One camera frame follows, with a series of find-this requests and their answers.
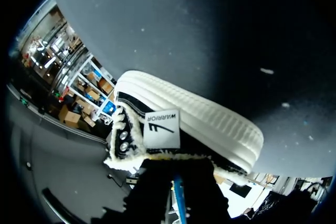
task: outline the light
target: light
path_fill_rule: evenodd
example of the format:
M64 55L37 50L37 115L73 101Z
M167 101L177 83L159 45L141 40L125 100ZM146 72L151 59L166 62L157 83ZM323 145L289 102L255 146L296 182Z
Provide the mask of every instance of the light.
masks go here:
M54 45L58 46L61 42L62 42L62 37L59 37L58 39L56 39Z
M35 59L33 56L31 56L31 60L32 60L37 66L39 66L39 63L36 61L36 59Z
M55 50L56 52L58 52L58 51L59 51L59 48L58 48L56 45L52 45L51 47L52 47L52 48L53 48L53 50Z
M68 80L69 76L64 76L63 80L62 80L62 84L65 84Z
M49 68L49 66L56 60L56 57L52 57L45 65L45 68Z

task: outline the cardboard box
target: cardboard box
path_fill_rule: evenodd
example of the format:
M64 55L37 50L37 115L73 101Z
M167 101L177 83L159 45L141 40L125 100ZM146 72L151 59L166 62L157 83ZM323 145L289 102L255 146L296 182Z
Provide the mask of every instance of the cardboard box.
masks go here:
M76 87L82 92L84 92L84 90L85 90L85 88L79 83L76 85Z
M86 78L89 80L89 81L92 81L94 80L94 77L95 77L95 74L93 72L89 73Z
M105 80L104 78L101 78L101 80L99 81L99 87L106 92L106 94L111 93L111 91L113 90L113 87L111 84L109 84L107 82L107 80Z
M66 126L69 126L69 127L76 128L76 129L79 128L78 122L77 122L77 123L74 123L74 122L65 121L65 125L66 125Z
M91 114L91 111L94 109L94 106L83 101L79 97L76 97L74 103L76 102L83 107L82 112L84 112L85 114L88 114L88 115Z
M58 114L58 118L61 122L65 122L67 126L76 127L76 123L80 119L80 114L69 111L68 107L63 105L61 111Z
M109 100L114 104L114 92L112 90L112 93L109 96Z
M68 90L67 95L70 97L74 97L75 93L73 93L71 90Z
M87 92L94 100L98 100L100 95L95 92L95 90L92 87L87 87L85 89L85 92Z
M90 116L82 114L84 121L86 121L91 127L94 127L96 123L90 118Z

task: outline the white fleece lining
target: white fleece lining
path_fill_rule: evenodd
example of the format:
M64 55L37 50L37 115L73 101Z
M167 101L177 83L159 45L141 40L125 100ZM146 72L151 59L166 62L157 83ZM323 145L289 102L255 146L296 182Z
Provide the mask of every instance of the white fleece lining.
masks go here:
M115 139L117 137L117 129L119 127L112 127L112 134L111 134L111 141L110 141L110 157L107 158L104 163L108 165L110 168L119 169L119 170L131 170L133 168L139 169L142 162L145 159L175 159L175 160L184 160L184 159L202 159L202 158L209 158L211 157L205 155L191 155L191 154L173 154L168 151L156 153L156 154L149 154L146 152L146 148L143 145L143 136L140 129L140 122L143 122L143 118L137 115L133 109L126 103L116 101L115 105L122 106L125 109L126 114L130 123L132 124L131 129L131 137L133 138L133 143L137 146L135 151L130 150L127 152L127 157L124 159L120 159L115 156ZM223 170L222 168L218 167L214 164L214 174L220 177L227 178L238 185L244 185L247 181L245 176L240 175L236 172L229 172Z

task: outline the shelf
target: shelf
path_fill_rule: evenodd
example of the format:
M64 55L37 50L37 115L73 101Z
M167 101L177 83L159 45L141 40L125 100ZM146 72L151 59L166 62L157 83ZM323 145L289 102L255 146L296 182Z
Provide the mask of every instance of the shelf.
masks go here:
M71 86L73 81L76 79L77 75L82 71L82 69L86 66L88 62L91 61L93 58L93 55L91 53L88 53L90 56L84 61L84 63L80 66L80 68L73 74L72 78L69 81L68 86Z
M107 117L109 117L109 118L112 117L112 116L110 116L109 114L107 114L107 113L105 113L105 112L101 112L101 114L103 114L103 115L105 115L105 116L107 116Z
M75 93L77 96L81 97L84 101L86 101L87 103L89 103L90 105L94 106L96 109L100 110L99 106L94 104L93 102L91 102L89 99L87 99L86 97L84 97L84 95L82 95L81 93L79 93L77 90L75 90L72 87L69 87L69 90L71 90L73 93Z
M83 79L84 82L86 82L90 87L92 87L93 89L97 90L98 93L100 95L102 95L103 97L105 97L107 99L107 96L101 92L91 81L89 81L85 76L83 76L81 73L78 73L78 76Z
M96 66L96 64L94 64L93 63L93 61L92 60L90 60L90 64L91 64L91 66L93 66L93 68L94 69L96 69L100 74L101 74L101 76L114 88L114 84L112 83L112 81L109 79L109 78L107 78L107 76L105 76L105 74L103 74L102 72L101 72L101 70Z

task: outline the white wall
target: white wall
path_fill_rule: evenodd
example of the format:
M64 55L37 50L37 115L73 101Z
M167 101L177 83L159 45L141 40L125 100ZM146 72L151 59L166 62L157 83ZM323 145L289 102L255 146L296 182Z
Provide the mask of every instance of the white wall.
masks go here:
M243 198L238 194L230 191L231 185L231 182L228 181L225 181L219 185L223 195L229 200L228 213L230 214L231 218L241 215L246 210L246 208L250 208L252 206L254 210L257 210L270 192L270 189L265 188L265 190L262 191L264 188L263 186L248 182L247 186L251 187L251 191L248 193L246 198Z

